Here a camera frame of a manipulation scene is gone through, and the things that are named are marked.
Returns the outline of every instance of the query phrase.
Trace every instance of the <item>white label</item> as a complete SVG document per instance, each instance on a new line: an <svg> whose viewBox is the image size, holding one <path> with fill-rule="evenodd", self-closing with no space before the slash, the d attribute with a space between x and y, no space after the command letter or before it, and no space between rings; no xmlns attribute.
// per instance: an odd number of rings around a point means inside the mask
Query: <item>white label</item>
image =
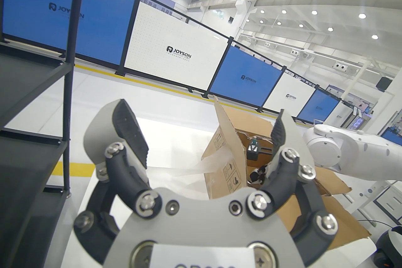
<svg viewBox="0 0 402 268"><path fill-rule="evenodd" d="M155 244L149 268L254 268L250 248Z"/></svg>

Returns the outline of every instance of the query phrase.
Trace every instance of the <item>speaker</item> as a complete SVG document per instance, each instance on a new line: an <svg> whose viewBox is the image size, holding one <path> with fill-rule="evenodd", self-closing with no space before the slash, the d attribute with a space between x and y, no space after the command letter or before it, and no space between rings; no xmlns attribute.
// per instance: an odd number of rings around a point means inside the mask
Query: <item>speaker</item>
<svg viewBox="0 0 402 268"><path fill-rule="evenodd" d="M379 82L376 84L376 88L381 92L385 92L385 90L388 88L390 83L392 83L391 79L389 79L387 77L382 77L379 80Z"/></svg>

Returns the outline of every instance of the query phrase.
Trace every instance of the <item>yellow floor line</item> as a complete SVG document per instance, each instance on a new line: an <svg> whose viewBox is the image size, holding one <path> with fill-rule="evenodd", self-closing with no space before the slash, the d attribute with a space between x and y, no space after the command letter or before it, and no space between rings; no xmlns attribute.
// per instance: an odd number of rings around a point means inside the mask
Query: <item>yellow floor line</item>
<svg viewBox="0 0 402 268"><path fill-rule="evenodd" d="M148 83L146 81L137 80L137 79L133 79L133 78L122 77L122 76L116 75L114 73L98 70L96 68L85 67L83 65L76 64L76 67L81 68L83 70L103 74L103 75L106 75L106 76L109 76L109 77L114 77L114 78L118 78L118 79L121 79L121 80L126 80L126 81L131 81L133 83L142 84L142 85L145 85L145 86L155 87L155 88L158 88L158 89L161 89L161 90L165 90L165 91L169 91L169 92L173 92L173 93L177 93L177 94L181 94L181 95L185 95L185 96L194 97L196 99L203 100L203 101L205 101L207 103L213 103L213 101L211 101L211 100L208 101L207 99L204 99L201 96L197 96L197 95L194 95L194 94L191 94L191 93L186 93L186 92L183 92L183 91L175 90L174 88L169 88L169 87L165 87L165 86L161 86L161 85L157 85L157 84L153 84L153 83ZM232 107L232 108L240 109L240 110L243 110L243 111L246 111L246 112L255 113L255 114L259 115L259 116L263 115L263 116L266 116L266 117L269 117L269 118L272 118L272 119L277 119L276 116L272 116L272 115L269 115L269 114L266 114L266 113L261 114L261 113L255 111L255 110L250 110L250 109L246 109L246 108L242 108L242 107L233 106L232 104L228 104L228 103L225 103L225 102L221 102L221 104L224 105L224 106L227 106L227 107ZM311 127L311 125L308 125L308 124L299 124L298 123L298 125L303 126L303 127L307 127L307 128Z"/></svg>
<svg viewBox="0 0 402 268"><path fill-rule="evenodd" d="M92 163L70 162L70 176L72 177L91 177L94 170L95 165ZM57 162L52 176L63 176L63 162Z"/></svg>

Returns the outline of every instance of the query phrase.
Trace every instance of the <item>silver screw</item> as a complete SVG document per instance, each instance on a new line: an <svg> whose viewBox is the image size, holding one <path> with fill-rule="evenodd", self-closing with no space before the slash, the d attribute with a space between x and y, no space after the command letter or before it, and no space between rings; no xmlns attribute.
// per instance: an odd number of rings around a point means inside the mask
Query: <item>silver screw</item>
<svg viewBox="0 0 402 268"><path fill-rule="evenodd" d="M300 176L307 180L313 180L316 177L316 171L308 164L300 166Z"/></svg>
<svg viewBox="0 0 402 268"><path fill-rule="evenodd" d="M171 200L166 205L166 213L170 216L174 216L178 213L180 206L176 200Z"/></svg>
<svg viewBox="0 0 402 268"><path fill-rule="evenodd" d="M159 194L152 190L147 190L138 197L135 202L135 211L141 217L150 217L155 212L153 208L156 205L155 199Z"/></svg>
<svg viewBox="0 0 402 268"><path fill-rule="evenodd" d="M317 225L327 235L334 235L338 231L338 222L332 214L317 216Z"/></svg>
<svg viewBox="0 0 402 268"><path fill-rule="evenodd" d="M144 211L146 211L148 209L152 209L155 206L155 199L150 194L147 194L146 196L144 196L142 198L139 206Z"/></svg>
<svg viewBox="0 0 402 268"><path fill-rule="evenodd" d="M106 176L107 175L106 167L103 167L103 168L99 169L99 175L101 175L101 176Z"/></svg>
<svg viewBox="0 0 402 268"><path fill-rule="evenodd" d="M270 203L271 198L263 191L255 191L247 197L248 212L259 219L266 217L264 211Z"/></svg>
<svg viewBox="0 0 402 268"><path fill-rule="evenodd" d="M124 145L122 143L116 142L112 143L105 151L105 156L107 158L112 158L114 155L116 155L120 150L124 149Z"/></svg>
<svg viewBox="0 0 402 268"><path fill-rule="evenodd" d="M268 205L265 198L262 195L258 194L254 198L253 206L255 209L258 209L259 211L264 211L267 209Z"/></svg>
<svg viewBox="0 0 402 268"><path fill-rule="evenodd" d="M155 242L152 241L139 244L132 253L130 268L148 268L151 263L154 244Z"/></svg>
<svg viewBox="0 0 402 268"><path fill-rule="evenodd" d="M93 223L94 223L93 213L89 211L84 211L76 217L74 221L74 226L81 229L81 232L84 233L87 232L92 227Z"/></svg>
<svg viewBox="0 0 402 268"><path fill-rule="evenodd" d="M263 243L252 243L248 246L254 250L256 268L276 268L277 263L273 251Z"/></svg>
<svg viewBox="0 0 402 268"><path fill-rule="evenodd" d="M242 213L242 204L236 200L233 200L229 204L229 211L234 216L239 216Z"/></svg>
<svg viewBox="0 0 402 268"><path fill-rule="evenodd" d="M296 160L299 157L299 153L297 153L294 149L292 148L286 148L283 150L283 153L285 157L290 159L291 161Z"/></svg>

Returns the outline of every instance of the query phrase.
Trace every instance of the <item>white robotic arm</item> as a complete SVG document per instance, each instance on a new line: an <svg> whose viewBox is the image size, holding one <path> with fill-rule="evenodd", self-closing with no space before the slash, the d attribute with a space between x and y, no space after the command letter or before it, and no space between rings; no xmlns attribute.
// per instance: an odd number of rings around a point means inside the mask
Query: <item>white robotic arm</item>
<svg viewBox="0 0 402 268"><path fill-rule="evenodd" d="M366 180L402 180L402 147L380 136L317 124L303 138L316 166Z"/></svg>

